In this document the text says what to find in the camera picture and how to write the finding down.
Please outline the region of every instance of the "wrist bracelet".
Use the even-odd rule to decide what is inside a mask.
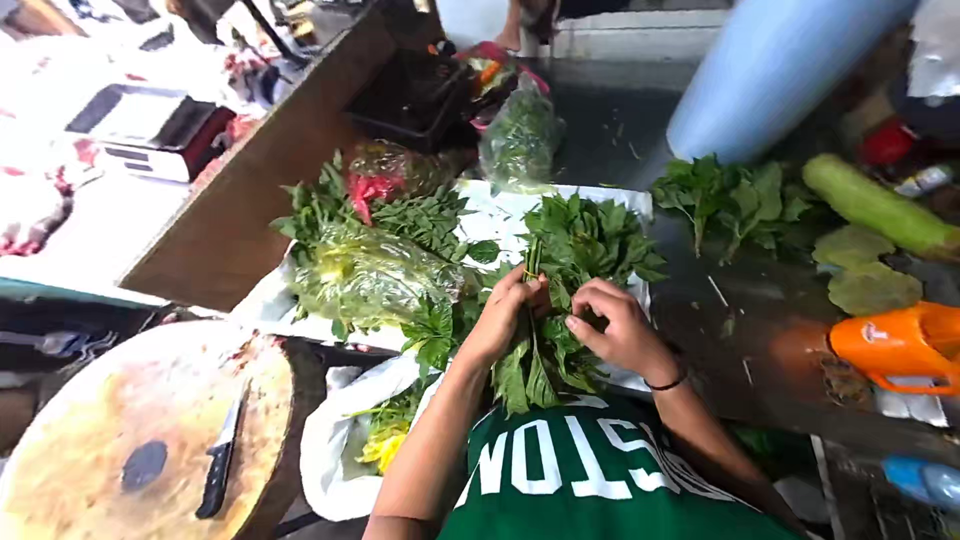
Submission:
[[[678,386],[681,382],[686,380],[686,374],[687,374],[685,365],[678,364],[678,367],[680,368],[680,374],[677,376],[677,379],[674,380],[673,382],[669,384],[665,384],[664,386],[654,386],[653,384],[650,384],[649,382],[647,382],[647,386],[650,387],[651,390],[655,390],[657,392],[662,392],[663,390],[669,390],[674,386]]]

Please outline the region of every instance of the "person's left hand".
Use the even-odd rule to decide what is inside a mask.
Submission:
[[[540,274],[535,281],[525,282],[523,275],[524,265],[520,264],[497,282],[480,314],[480,320],[460,347],[456,359],[490,369],[494,362],[507,353],[507,347],[514,338],[520,308],[529,305],[534,312],[549,308],[546,276]]]

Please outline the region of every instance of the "metal counter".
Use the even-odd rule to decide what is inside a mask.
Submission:
[[[553,60],[538,66],[567,123],[556,182],[648,189],[671,158],[666,126],[694,70],[662,62]],[[781,145],[786,155],[828,149],[829,136],[822,133],[836,115],[827,109],[788,137]],[[826,330],[843,313],[829,302],[827,280],[813,264],[773,260],[745,247],[732,265],[719,267],[709,243],[702,258],[694,257],[688,225],[657,212],[651,234],[670,278],[652,286],[652,315],[719,416],[960,465],[950,430],[886,418],[871,403],[837,405],[828,397],[820,360]],[[730,319],[732,334],[725,336]]]

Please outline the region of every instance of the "round chopping block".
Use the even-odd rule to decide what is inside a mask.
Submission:
[[[264,538],[300,491],[319,361],[231,323],[161,326],[84,368],[36,416],[0,479],[0,538]],[[201,504],[214,445],[243,402],[226,496]]]

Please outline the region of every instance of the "knife handle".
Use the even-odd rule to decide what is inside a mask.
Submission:
[[[206,451],[213,457],[210,468],[206,471],[204,484],[204,499],[197,508],[197,519],[212,518],[220,511],[227,493],[227,471],[230,468],[230,455],[233,454],[233,442],[215,446]]]

